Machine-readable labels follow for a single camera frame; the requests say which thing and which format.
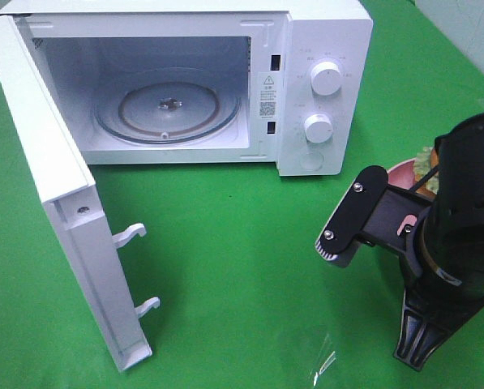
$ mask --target green tabletop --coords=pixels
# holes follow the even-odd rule
[[[417,373],[392,356],[398,260],[364,247],[342,270],[314,250],[361,169],[411,158],[484,110],[484,77],[411,2],[364,5],[375,27],[341,174],[91,167],[113,232],[135,222],[148,231],[119,253],[135,303],[161,298],[141,319],[154,355],[121,374],[41,208],[0,88],[0,387],[306,388],[319,352],[332,350],[318,387],[484,387],[484,310]]]

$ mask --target qr code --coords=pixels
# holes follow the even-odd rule
[[[276,114],[276,102],[259,103],[259,116],[274,116]]]

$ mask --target white microwave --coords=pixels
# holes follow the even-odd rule
[[[0,80],[41,202],[117,367],[151,355],[88,164],[336,174],[372,20],[357,0],[13,0]]]

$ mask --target white knob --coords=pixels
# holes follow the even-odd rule
[[[305,120],[305,136],[309,142],[322,143],[333,135],[333,125],[326,115],[312,115]]]
[[[331,95],[342,85],[341,69],[336,63],[325,61],[314,66],[310,73],[314,92],[321,96]]]

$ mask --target microwave door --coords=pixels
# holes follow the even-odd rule
[[[139,317],[159,300],[134,307],[117,248],[144,227],[110,232],[88,166],[10,16],[0,16],[0,82],[45,213],[116,366],[127,369],[152,354]]]

